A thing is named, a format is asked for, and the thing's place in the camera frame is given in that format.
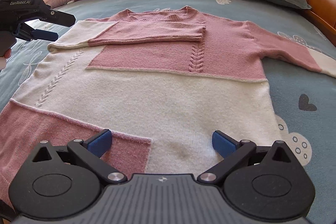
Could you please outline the person's left hand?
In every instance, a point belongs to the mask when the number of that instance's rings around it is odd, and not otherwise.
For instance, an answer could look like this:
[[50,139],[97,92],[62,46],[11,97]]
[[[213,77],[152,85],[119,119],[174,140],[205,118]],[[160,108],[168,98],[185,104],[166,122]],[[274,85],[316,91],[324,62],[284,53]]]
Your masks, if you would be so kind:
[[0,57],[0,70],[5,69],[7,59],[9,59],[10,56],[11,56],[11,48],[5,52],[4,56]]

